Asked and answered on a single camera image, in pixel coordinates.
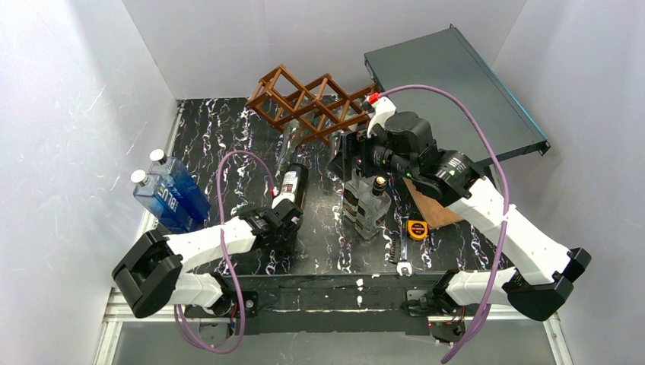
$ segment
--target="white backdrop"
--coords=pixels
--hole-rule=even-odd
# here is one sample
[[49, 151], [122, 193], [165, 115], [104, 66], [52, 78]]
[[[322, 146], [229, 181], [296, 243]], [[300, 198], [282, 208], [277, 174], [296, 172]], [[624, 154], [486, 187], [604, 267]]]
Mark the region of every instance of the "white backdrop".
[[492, 63], [524, 0], [123, 0], [176, 99], [248, 97], [284, 63], [370, 83], [363, 54], [455, 24]]
[[645, 6], [529, 0], [494, 70], [553, 148], [505, 163], [518, 209], [593, 260], [560, 311], [574, 363], [645, 363]]
[[0, 363], [85, 365], [176, 102], [121, 1], [0, 14]]

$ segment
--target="blue water bottle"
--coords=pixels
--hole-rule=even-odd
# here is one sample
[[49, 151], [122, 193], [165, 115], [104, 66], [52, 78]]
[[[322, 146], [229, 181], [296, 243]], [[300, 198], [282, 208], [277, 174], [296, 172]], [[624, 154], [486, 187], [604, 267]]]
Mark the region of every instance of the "blue water bottle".
[[180, 205], [197, 221], [203, 221], [211, 210], [211, 203], [192, 179], [186, 165], [177, 157], [168, 157], [163, 150], [150, 153], [152, 166], [150, 174], [159, 175], [167, 181], [171, 192], [179, 199]]
[[172, 233], [192, 232], [197, 228], [193, 219], [179, 204], [168, 189], [168, 184], [158, 175], [148, 175], [144, 170], [136, 170], [130, 180], [136, 184], [132, 194], [159, 223]]

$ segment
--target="wooden board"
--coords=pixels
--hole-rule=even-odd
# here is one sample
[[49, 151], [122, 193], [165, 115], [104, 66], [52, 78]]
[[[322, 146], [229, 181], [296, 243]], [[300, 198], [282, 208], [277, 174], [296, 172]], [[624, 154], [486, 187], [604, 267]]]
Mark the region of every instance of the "wooden board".
[[453, 213], [448, 208], [442, 207], [436, 200], [428, 198], [418, 192], [411, 180], [404, 180], [408, 190], [410, 191], [410, 195], [412, 195], [417, 208], [419, 208], [419, 211], [421, 212], [421, 216], [423, 216], [424, 221], [427, 222], [429, 230], [434, 230], [439, 227], [447, 226], [448, 224], [463, 221], [461, 216]]

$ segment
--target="tape measure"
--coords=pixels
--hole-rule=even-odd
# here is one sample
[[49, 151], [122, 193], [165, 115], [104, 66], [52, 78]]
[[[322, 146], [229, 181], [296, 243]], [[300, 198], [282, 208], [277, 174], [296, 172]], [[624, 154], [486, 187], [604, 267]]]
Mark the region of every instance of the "tape measure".
[[408, 235], [415, 241], [423, 240], [427, 236], [427, 223], [409, 220]]

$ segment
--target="white bottle cap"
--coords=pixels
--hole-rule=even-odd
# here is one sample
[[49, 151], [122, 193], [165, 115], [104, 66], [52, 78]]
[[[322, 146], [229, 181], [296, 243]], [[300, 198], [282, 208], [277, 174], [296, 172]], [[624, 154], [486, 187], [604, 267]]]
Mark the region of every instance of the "white bottle cap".
[[154, 150], [150, 153], [150, 159], [153, 162], [158, 162], [163, 165], [164, 163], [166, 163], [166, 153], [161, 149]]
[[148, 175], [145, 173], [144, 170], [136, 170], [130, 176], [130, 180], [135, 184], [139, 184], [139, 185], [143, 186], [143, 185], [145, 185], [145, 183], [148, 182]]

